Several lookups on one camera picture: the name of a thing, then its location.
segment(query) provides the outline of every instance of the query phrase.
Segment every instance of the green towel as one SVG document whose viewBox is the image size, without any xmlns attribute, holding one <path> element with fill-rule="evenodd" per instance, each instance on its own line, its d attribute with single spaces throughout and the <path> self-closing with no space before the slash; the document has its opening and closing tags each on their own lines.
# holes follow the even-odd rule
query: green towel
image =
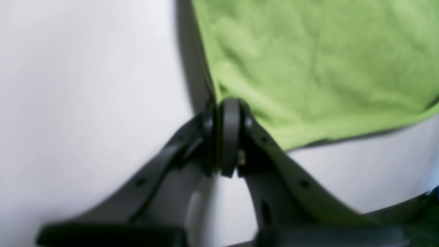
<svg viewBox="0 0 439 247">
<path fill-rule="evenodd" d="M 439 112 L 439 0 L 193 0 L 217 102 L 283 149 Z"/>
</svg>

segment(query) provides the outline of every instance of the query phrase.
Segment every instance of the screw hole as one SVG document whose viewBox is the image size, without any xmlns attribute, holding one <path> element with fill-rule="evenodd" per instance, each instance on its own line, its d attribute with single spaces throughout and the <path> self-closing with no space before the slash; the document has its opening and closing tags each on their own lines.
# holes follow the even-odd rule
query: screw hole
<svg viewBox="0 0 439 247">
<path fill-rule="evenodd" d="M 264 221 L 264 224 L 271 225 L 272 218 L 271 218 L 270 207 L 268 207 L 266 201 L 262 201 L 261 203 L 261 212 L 262 212 L 262 219 Z"/>
<path fill-rule="evenodd" d="M 305 189 L 308 189 L 309 186 L 310 186 L 310 184 L 309 184 L 308 181 L 306 181 L 306 180 L 302 180 L 302 181 L 300 181 L 300 186 L 302 186 L 302 187 L 305 188 Z"/>
<path fill-rule="evenodd" d="M 144 185 L 145 183 L 146 183 L 146 179 L 140 178 L 136 181 L 136 187 L 140 187 L 140 186 Z"/>
</svg>

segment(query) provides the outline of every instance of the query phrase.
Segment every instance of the metal bolt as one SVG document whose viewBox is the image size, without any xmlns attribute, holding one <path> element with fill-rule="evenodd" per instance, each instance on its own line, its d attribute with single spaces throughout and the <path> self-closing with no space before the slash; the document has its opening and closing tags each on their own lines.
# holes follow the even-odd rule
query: metal bolt
<svg viewBox="0 0 439 247">
<path fill-rule="evenodd" d="M 241 149 L 238 152 L 238 165 L 245 166 L 246 158 L 245 158 L 245 150 Z"/>
</svg>

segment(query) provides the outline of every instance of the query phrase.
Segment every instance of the black plastic bracket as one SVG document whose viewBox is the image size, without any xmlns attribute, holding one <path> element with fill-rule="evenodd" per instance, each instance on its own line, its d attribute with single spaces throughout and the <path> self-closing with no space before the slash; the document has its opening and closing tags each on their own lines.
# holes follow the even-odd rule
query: black plastic bracket
<svg viewBox="0 0 439 247">
<path fill-rule="evenodd" d="M 189 200 L 217 164 L 222 175 L 230 177 L 237 169 L 247 182 L 260 229 L 256 246 L 303 246 L 308 241 L 298 240 L 303 234 L 320 236 L 320 246 L 337 246 L 344 235 L 370 240 L 377 232 L 383 237 L 368 246 L 408 243 L 400 228 L 381 226 L 378 214 L 357 214 L 334 198 L 283 152 L 249 106 L 234 98 L 224 100 L 218 110 L 211 102 L 121 189 L 73 220 L 46 226 L 37 243 L 188 246 L 184 225 Z"/>
</svg>

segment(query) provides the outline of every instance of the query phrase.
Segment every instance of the white wall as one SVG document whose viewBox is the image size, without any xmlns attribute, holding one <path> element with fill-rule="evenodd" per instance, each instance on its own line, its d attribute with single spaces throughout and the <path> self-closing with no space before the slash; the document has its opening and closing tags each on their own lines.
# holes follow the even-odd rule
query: white wall
<svg viewBox="0 0 439 247">
<path fill-rule="evenodd" d="M 189 95 L 173 0 L 0 1 L 0 247 L 33 246 L 42 224 L 105 199 L 194 115 Z M 409 194 L 398 189 L 410 178 L 411 164 L 432 169 L 437 122 L 411 132 L 410 139 L 392 137 L 401 144 L 394 154 L 404 154 L 398 161 L 411 168 L 393 176 L 386 196 L 397 190 L 398 201 L 427 187 L 429 182 L 412 185 Z M 436 130 L 436 139 L 421 129 Z M 411 138 L 419 145 L 410 144 Z M 370 183 L 358 174 L 385 180 L 398 168 L 392 165 L 384 175 L 367 168 L 393 162 L 384 151 L 391 146 L 377 142 L 291 155 L 337 196 L 367 211 L 392 200 L 372 205 L 358 199 L 361 188 L 371 199 L 382 197 L 378 185 L 364 189 Z M 379 155 L 367 156 L 373 149 Z M 350 158 L 343 159 L 346 153 Z M 359 168 L 349 165 L 356 155 L 363 161 Z M 322 159 L 333 161 L 325 167 Z M 327 176 L 338 161 L 338 173 Z M 337 182 L 355 169 L 356 177 Z M 242 179 L 203 181 L 194 202 L 192 210 L 204 212 L 189 220 L 199 233 L 191 235 L 196 246 L 239 243 L 257 231 Z"/>
</svg>

